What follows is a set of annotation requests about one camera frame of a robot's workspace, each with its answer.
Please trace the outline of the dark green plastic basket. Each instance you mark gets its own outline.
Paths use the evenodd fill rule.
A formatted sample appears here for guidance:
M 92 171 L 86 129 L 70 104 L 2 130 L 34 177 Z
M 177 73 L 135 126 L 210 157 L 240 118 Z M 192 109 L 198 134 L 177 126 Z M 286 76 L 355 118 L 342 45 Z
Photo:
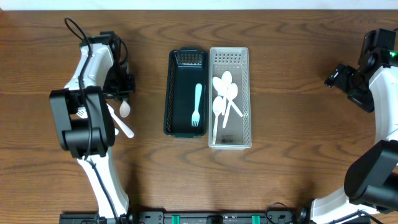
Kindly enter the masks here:
M 204 50 L 182 47 L 169 53 L 164 133 L 176 138 L 200 138 L 206 133 L 209 56 Z M 202 84 L 200 121 L 192 127 L 195 85 Z

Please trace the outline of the white fork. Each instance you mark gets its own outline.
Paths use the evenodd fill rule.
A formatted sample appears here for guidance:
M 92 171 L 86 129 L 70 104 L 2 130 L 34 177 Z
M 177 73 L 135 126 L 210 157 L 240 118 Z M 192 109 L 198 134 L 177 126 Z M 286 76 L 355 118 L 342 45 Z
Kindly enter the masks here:
M 132 131 L 132 129 L 116 115 L 116 113 L 114 112 L 114 109 L 111 107 L 111 105 L 107 104 L 107 106 L 108 106 L 108 110 L 110 112 L 111 117 L 118 124 L 118 126 L 121 128 L 121 130 L 124 132 L 124 134 L 128 138 L 133 138 L 134 132 Z
M 76 114 L 82 119 L 86 119 L 88 117 L 88 114 L 87 114 L 86 109 L 84 107 L 79 107 L 78 111 L 76 112 Z

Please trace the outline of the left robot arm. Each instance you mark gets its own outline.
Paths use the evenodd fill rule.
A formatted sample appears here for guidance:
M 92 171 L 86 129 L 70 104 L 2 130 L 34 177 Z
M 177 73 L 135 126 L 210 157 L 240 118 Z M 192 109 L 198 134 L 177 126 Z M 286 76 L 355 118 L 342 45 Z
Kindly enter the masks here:
M 49 100 L 57 136 L 86 172 L 98 203 L 97 215 L 62 215 L 65 223 L 128 223 L 129 197 L 114 165 L 114 120 L 107 100 L 128 102 L 135 91 L 129 63 L 121 58 L 125 43 L 113 31 L 80 43 L 81 57 L 71 80 L 53 90 Z

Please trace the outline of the clear plastic basket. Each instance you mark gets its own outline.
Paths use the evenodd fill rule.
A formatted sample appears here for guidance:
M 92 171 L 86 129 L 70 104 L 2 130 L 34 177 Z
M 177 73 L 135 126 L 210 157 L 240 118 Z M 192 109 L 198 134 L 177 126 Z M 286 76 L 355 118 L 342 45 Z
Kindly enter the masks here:
M 218 116 L 216 142 L 212 144 L 215 114 L 212 106 L 219 96 L 213 87 L 213 77 L 221 78 L 225 71 L 232 74 L 232 83 L 238 86 L 238 95 L 233 100 L 241 110 L 240 117 L 231 106 L 228 122 L 223 128 L 224 115 Z M 212 47 L 210 49 L 209 87 L 208 87 L 208 145 L 212 149 L 243 150 L 252 146 L 251 139 L 251 100 L 249 76 L 249 49 L 246 47 Z

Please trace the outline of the white spoon group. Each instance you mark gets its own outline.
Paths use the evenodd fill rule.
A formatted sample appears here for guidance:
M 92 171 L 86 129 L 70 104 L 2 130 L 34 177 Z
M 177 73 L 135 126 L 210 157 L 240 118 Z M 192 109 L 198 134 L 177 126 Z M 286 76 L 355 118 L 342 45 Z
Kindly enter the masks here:
M 218 92 L 218 95 L 226 96 L 228 85 L 221 78 L 218 77 L 213 77 L 212 82 L 213 82 L 213 87 Z M 231 106 L 235 109 L 235 111 L 240 117 L 243 117 L 241 110 L 233 101 L 231 103 Z
M 218 129 L 218 116 L 223 111 L 223 98 L 221 96 L 217 96 L 214 99 L 212 109 L 213 109 L 213 112 L 215 114 L 215 122 L 214 122 L 214 126 L 213 126 L 212 144 L 215 144 L 215 142 L 216 142 L 216 134 L 217 134 L 217 129 Z
M 228 118 L 229 118 L 229 112 L 231 109 L 231 106 L 233 105 L 233 100 L 237 97 L 238 95 L 238 86 L 235 83 L 230 84 L 227 87 L 226 93 L 225 93 L 225 97 L 228 100 L 228 104 L 226 106 L 226 112 L 224 115 L 224 120 L 223 120 L 223 128 L 226 127 L 227 122 L 228 122 Z

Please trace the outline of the mint green plastic fork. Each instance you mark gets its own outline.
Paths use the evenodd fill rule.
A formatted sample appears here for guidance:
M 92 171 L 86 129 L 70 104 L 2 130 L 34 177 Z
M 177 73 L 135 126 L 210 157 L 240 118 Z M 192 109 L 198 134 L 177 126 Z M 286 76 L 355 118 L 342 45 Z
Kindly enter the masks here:
M 194 104 L 194 112 L 192 113 L 192 127 L 197 127 L 200 121 L 200 114 L 199 114 L 199 105 L 201 100 L 201 93 L 202 93 L 202 84 L 197 83 L 195 85 L 195 104 Z

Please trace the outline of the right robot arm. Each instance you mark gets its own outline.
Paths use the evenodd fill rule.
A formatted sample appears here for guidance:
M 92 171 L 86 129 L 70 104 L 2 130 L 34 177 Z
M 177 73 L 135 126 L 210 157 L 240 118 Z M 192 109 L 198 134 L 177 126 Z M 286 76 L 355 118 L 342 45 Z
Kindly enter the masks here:
M 348 168 L 341 188 L 301 208 L 297 223 L 371 223 L 397 211 L 397 30 L 364 35 L 358 67 L 338 64 L 325 80 L 374 113 L 373 146 Z

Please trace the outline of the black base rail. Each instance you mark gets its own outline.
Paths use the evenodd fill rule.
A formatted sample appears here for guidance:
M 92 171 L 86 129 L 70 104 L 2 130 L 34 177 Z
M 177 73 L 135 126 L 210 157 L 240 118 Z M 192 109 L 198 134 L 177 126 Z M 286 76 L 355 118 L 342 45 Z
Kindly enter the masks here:
M 302 212 L 296 215 L 291 210 L 268 210 L 266 212 L 233 212 L 233 213 L 188 213 L 188 212 L 127 212 L 119 216 L 118 223 L 135 224 L 293 224 L 311 223 Z

